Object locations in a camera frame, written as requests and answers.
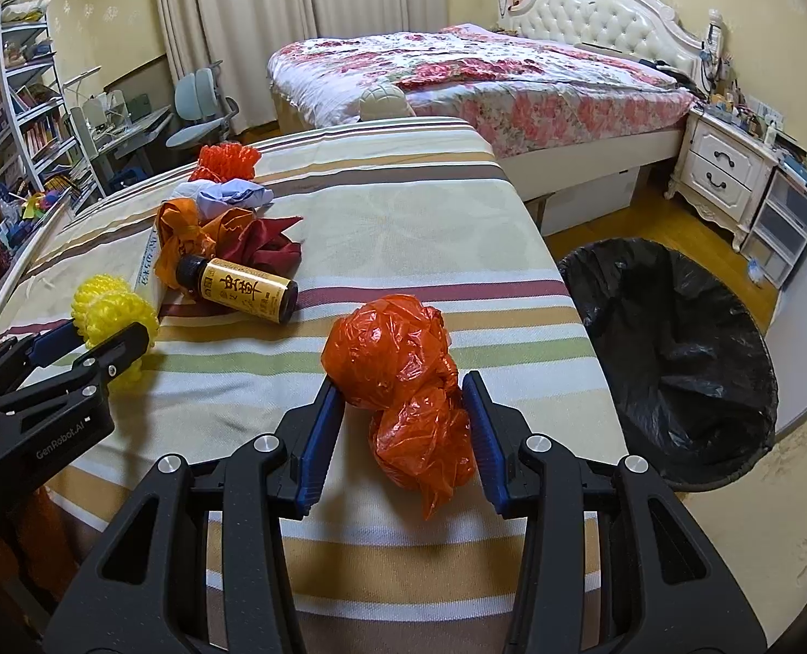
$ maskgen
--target tufted headboard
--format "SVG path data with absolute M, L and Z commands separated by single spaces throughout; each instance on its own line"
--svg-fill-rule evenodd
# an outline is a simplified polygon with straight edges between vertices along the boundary
M 721 27 L 718 12 L 710 11 L 710 21 Z M 682 29 L 674 9 L 659 0 L 522 0 L 498 25 L 529 39 L 663 59 L 702 85 L 700 39 Z

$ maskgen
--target light blue cloth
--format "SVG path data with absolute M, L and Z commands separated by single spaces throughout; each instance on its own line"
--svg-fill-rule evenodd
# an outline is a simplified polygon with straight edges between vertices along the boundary
M 217 184 L 206 180 L 182 182 L 171 198 L 193 198 L 201 221 L 211 221 L 231 208 L 258 209 L 274 200 L 274 193 L 245 179 Z

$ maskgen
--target blue gripper pad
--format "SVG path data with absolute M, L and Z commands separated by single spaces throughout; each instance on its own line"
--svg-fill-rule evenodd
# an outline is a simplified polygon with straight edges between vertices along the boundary
M 50 329 L 34 340 L 34 346 L 28 352 L 28 359 L 34 366 L 51 366 L 63 356 L 85 343 L 76 330 L 73 320 L 61 327 Z
M 507 461 L 488 415 L 485 400 L 490 399 L 479 371 L 471 371 L 463 378 L 461 390 L 463 405 L 470 414 L 473 455 L 479 467 L 479 478 L 482 480 L 485 498 L 492 502 L 497 513 L 503 514 L 510 506 L 505 469 Z
M 316 404 L 318 411 L 300 457 L 300 478 L 297 495 L 294 497 L 296 510 L 304 516 L 322 496 L 322 487 L 328 476 L 328 467 L 346 408 L 344 397 L 328 379 L 322 384 Z

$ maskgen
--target white nightstand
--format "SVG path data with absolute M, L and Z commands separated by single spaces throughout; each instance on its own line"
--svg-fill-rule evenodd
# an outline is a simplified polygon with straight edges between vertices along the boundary
M 692 111 L 664 196 L 682 194 L 702 219 L 733 233 L 733 249 L 739 253 L 778 163 L 776 153 L 760 140 L 703 111 Z

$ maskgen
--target yellow mesh scrubber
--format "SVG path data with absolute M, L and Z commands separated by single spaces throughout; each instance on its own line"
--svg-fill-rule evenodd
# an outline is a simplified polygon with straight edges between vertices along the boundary
M 112 275 L 88 278 L 76 289 L 71 310 L 74 324 L 88 349 L 105 342 L 134 322 L 139 322 L 149 332 L 149 349 L 155 345 L 158 336 L 156 310 L 122 278 Z M 138 381 L 142 362 L 142 359 L 137 359 L 113 383 L 121 387 Z

